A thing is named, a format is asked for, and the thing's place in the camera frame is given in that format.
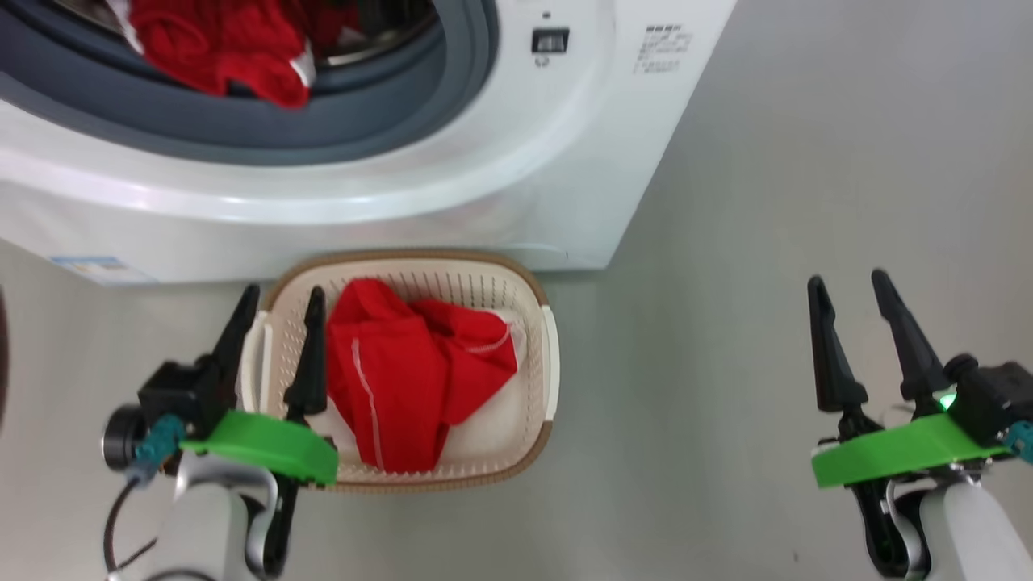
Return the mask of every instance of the connector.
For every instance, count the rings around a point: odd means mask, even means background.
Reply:
[[[1012,454],[1033,464],[1033,424],[1015,422],[1004,434],[1003,442]]]
[[[126,481],[135,479],[139,488],[151,484],[162,464],[179,451],[180,442],[186,435],[183,420],[170,414],[159,418],[144,441],[136,447],[133,461],[126,468]]]

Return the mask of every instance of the red clothing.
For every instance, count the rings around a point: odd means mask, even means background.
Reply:
[[[144,58],[184,85],[225,95],[239,82],[295,109],[315,77],[310,49],[333,51],[358,12],[353,2],[327,0],[132,0],[128,22]]]
[[[498,316],[433,299],[406,305],[379,280],[351,281],[326,333],[326,393],[363,461],[385,471],[433,469],[448,427],[516,372]]]

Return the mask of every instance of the green plastic bracket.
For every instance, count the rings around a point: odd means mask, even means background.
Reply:
[[[819,488],[904,475],[978,458],[1010,455],[1004,448],[981,448],[946,414],[866,434],[811,458]]]
[[[306,426],[260,414],[229,410],[206,440],[184,440],[180,449],[211,452],[261,466],[302,482],[337,482],[337,451]]]

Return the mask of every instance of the white washing machine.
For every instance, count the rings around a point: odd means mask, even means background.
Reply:
[[[289,111],[177,85],[84,1],[0,4],[0,237],[101,283],[396,247],[604,268],[734,4],[437,0]]]

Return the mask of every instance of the laundry basket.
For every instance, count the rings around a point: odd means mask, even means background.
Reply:
[[[469,420],[453,426],[438,466],[427,472],[384,472],[363,463],[354,435],[334,406],[307,418],[338,449],[339,492],[426,492],[494,484],[527,468],[552,431],[560,389],[556,319],[534,276],[508,258],[465,251],[345,254],[303,264],[265,298],[244,343],[241,401],[248,411],[286,416],[284,391],[305,343],[304,316],[313,286],[326,312],[355,278],[376,278],[406,302],[434,298],[465,307],[508,311],[526,333],[516,375]]]

